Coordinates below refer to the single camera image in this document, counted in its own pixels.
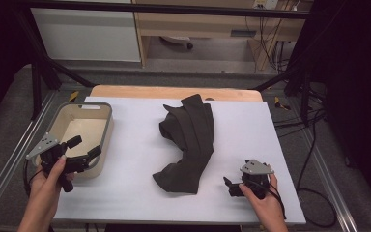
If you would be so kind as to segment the black frame bar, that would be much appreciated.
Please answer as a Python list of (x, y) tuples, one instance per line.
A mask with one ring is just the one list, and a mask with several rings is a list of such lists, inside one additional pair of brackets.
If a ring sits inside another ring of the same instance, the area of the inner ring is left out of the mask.
[(249, 10), (220, 7), (79, 2), (59, 0), (14, 0), (14, 2), (18, 6), (22, 7), (56, 10), (178, 14), (178, 15), (251, 16), (251, 17), (288, 18), (288, 19), (308, 19), (312, 17), (312, 14), (308, 12), (291, 12), (279, 10)]

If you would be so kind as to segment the office chair base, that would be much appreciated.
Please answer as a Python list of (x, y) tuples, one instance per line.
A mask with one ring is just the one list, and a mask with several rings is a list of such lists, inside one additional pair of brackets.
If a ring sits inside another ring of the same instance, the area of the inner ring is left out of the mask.
[(193, 49), (193, 44), (191, 43), (190, 37), (168, 37), (161, 36), (161, 38), (172, 44), (184, 45), (187, 49)]

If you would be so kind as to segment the black metal stand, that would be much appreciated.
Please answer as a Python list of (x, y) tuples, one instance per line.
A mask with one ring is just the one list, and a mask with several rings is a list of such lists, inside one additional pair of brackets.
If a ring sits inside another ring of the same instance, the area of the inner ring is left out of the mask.
[(311, 70), (321, 56), (323, 39), (326, 34), (326, 26), (330, 19), (329, 0), (311, 0), (312, 5), (304, 19), (295, 48), (288, 63), (287, 70), (271, 80), (254, 87), (254, 90), (262, 92), (268, 87), (287, 80), (284, 93), (288, 97), (300, 93), (300, 118), (308, 125), (308, 103), (311, 82)]
[(49, 57), (30, 10), (13, 8), (12, 13), (17, 25), (20, 27), (21, 34), (25, 36), (25, 43), (27, 45), (26, 51), (32, 59), (33, 120), (39, 116), (43, 108), (41, 81), (43, 81), (50, 90), (59, 90), (62, 86), (57, 72), (65, 74), (85, 87), (92, 88), (96, 86), (95, 83), (70, 71)]

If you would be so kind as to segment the aluminium rail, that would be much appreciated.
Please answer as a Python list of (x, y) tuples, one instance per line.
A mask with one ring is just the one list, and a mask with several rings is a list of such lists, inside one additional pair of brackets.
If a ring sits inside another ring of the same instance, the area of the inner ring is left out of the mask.
[(43, 118), (45, 117), (49, 107), (53, 103), (53, 99), (56, 97), (57, 91), (49, 91), (43, 99), (41, 104), (41, 111), (38, 113), (35, 119), (31, 120), (24, 131), (23, 135), (20, 137), (16, 147), (9, 156), (5, 166), (0, 171), (0, 198), (7, 187), (9, 181), (14, 175), (19, 164), (25, 159), (25, 153), (33, 137), (38, 131), (40, 125), (42, 124)]
[(316, 143), (315, 135), (311, 129), (305, 129), (303, 131), (303, 136), (311, 150), (311, 158), (313, 158), (313, 163), (321, 178), (328, 199), (337, 213), (337, 220), (343, 232), (358, 232), (357, 224), (354, 221), (338, 185), (334, 181), (333, 175), (330, 173), (328, 166), (323, 159), (322, 153)]

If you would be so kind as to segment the wooden desk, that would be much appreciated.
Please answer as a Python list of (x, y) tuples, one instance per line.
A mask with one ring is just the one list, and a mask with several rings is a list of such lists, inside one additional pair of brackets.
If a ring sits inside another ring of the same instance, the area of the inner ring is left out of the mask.
[[(254, 0), (131, 0), (131, 2), (264, 10), (254, 8)], [(292, 11), (299, 2), (300, 0), (278, 0), (275, 10)], [(141, 38), (168, 36), (247, 39), (258, 71), (267, 67), (278, 42), (295, 42), (298, 39), (304, 23), (302, 19), (200, 14), (136, 13), (134, 18)]]

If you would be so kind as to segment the person's right hand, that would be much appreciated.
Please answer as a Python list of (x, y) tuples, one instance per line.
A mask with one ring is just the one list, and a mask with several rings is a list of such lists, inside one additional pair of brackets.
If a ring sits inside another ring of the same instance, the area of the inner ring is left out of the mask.
[(272, 194), (269, 193), (264, 199), (259, 199), (251, 189), (244, 184), (240, 184), (240, 190), (250, 202), (259, 220), (264, 217), (279, 217), (284, 219), (280, 203)]

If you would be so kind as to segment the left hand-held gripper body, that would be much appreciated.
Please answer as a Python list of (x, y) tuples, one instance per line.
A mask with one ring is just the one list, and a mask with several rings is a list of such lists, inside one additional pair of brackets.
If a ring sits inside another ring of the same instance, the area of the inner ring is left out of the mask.
[[(48, 174), (58, 158), (68, 151), (69, 148), (66, 142), (60, 142), (55, 136), (47, 132), (32, 151), (26, 155), (26, 158), (30, 160), (35, 156), (39, 156), (43, 171)], [(67, 158), (63, 172), (65, 174), (81, 173), (88, 169), (91, 159), (88, 159), (87, 153), (77, 157)], [(60, 177), (58, 181), (64, 192), (71, 192), (73, 190), (72, 182), (68, 181), (65, 177)]]

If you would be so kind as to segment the person's left hand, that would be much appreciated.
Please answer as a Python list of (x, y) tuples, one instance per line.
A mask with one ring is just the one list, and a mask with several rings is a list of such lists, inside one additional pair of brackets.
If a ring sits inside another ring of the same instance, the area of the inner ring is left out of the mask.
[(29, 197), (29, 201), (34, 208), (44, 210), (57, 207), (61, 189), (58, 179), (60, 177), (65, 177), (68, 181), (74, 179), (73, 173), (65, 174), (63, 172), (66, 160), (65, 155), (58, 158), (48, 174), (43, 171), (40, 165), (38, 166), (31, 181), (32, 188)]

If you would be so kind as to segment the white cabinet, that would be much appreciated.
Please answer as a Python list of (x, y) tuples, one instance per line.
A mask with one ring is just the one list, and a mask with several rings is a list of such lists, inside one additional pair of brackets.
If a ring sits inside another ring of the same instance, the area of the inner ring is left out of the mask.
[(32, 14), (53, 59), (140, 61), (133, 13), (32, 9)]

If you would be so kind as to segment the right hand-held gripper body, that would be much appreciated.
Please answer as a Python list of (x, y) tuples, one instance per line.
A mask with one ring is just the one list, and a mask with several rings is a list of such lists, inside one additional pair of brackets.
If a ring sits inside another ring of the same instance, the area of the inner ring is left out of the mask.
[(256, 159), (247, 160), (241, 167), (242, 181), (259, 198), (264, 199), (270, 189), (269, 175), (273, 170)]

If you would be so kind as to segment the dark cloth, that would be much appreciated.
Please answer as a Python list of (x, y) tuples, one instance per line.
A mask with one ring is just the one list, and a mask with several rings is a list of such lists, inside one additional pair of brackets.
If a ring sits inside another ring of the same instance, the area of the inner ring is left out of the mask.
[(153, 178), (166, 192), (196, 194), (214, 152), (214, 116), (211, 105), (203, 103), (199, 94), (182, 99), (181, 103), (179, 107), (163, 106), (167, 115), (159, 123), (159, 130), (182, 151), (182, 158), (169, 163)]

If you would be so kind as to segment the wooden table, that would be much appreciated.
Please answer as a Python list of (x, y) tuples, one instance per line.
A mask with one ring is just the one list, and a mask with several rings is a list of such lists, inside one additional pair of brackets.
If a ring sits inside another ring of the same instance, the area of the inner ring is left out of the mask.
[(234, 102), (262, 102), (261, 93), (254, 90), (232, 88), (190, 88), (190, 87), (160, 87), (160, 86), (126, 86), (98, 85), (91, 97), (110, 98), (142, 98), (142, 99), (183, 99), (199, 94), (204, 100)]

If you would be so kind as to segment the white power strip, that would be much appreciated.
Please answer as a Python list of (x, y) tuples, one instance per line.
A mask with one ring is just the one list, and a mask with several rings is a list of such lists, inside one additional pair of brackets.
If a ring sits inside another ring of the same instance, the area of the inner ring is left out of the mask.
[(253, 7), (265, 10), (274, 10), (278, 4), (278, 0), (254, 0)]

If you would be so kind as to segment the beige bin with grey rim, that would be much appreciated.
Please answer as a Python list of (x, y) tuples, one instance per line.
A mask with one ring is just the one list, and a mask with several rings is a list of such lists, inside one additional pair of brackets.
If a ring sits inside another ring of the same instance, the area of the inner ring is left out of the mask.
[[(47, 132), (55, 136), (60, 142), (80, 135), (82, 142), (72, 149), (68, 149), (68, 158), (86, 154), (94, 147), (101, 146), (101, 154), (92, 159), (89, 168), (78, 173), (78, 178), (95, 178), (102, 172), (106, 151), (113, 129), (112, 107), (106, 102), (66, 102), (55, 113)], [(39, 156), (31, 161), (38, 165)]]

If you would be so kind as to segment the white table mat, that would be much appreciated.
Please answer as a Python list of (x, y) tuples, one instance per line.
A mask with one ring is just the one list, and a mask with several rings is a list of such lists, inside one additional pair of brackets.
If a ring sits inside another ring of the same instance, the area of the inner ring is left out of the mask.
[(74, 189), (59, 200), (57, 220), (92, 222), (253, 224), (258, 218), (248, 201), (232, 197), (224, 181), (237, 183), (246, 160), (269, 164), (289, 224), (305, 218), (273, 126), (263, 102), (212, 101), (214, 153), (195, 194), (168, 193), (153, 176), (182, 154), (163, 138), (159, 123), (168, 99), (109, 98), (114, 127), (102, 172), (75, 179)]

